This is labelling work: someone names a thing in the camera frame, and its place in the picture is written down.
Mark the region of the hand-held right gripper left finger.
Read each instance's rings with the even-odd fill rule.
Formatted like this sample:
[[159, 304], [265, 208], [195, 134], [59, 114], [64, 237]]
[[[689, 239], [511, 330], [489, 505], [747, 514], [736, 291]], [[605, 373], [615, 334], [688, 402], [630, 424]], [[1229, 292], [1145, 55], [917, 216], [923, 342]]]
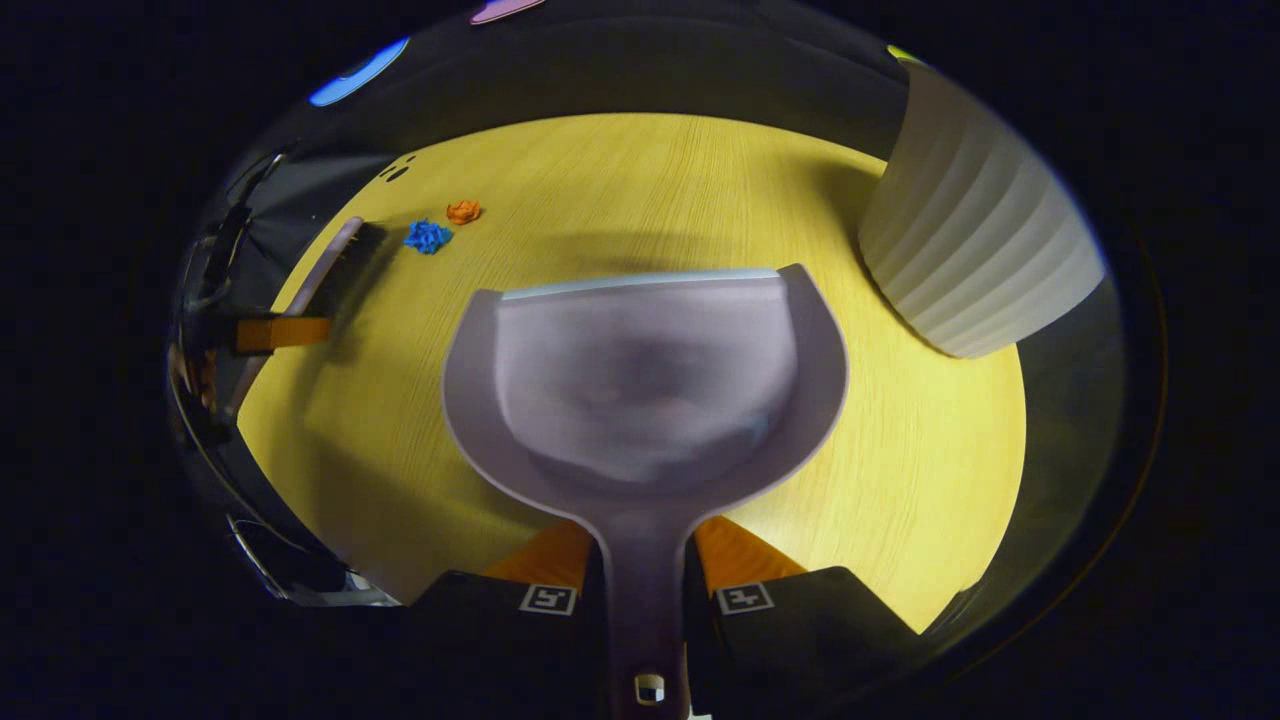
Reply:
[[607, 719], [600, 553], [558, 521], [480, 574], [447, 571], [408, 607], [420, 719]]

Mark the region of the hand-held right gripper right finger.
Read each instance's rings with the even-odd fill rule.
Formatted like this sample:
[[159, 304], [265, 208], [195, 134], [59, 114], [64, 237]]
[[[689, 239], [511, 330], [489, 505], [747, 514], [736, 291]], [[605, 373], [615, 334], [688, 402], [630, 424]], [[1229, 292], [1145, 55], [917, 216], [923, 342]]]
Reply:
[[884, 719], [920, 635], [849, 569], [808, 571], [726, 518], [687, 548], [692, 716]]

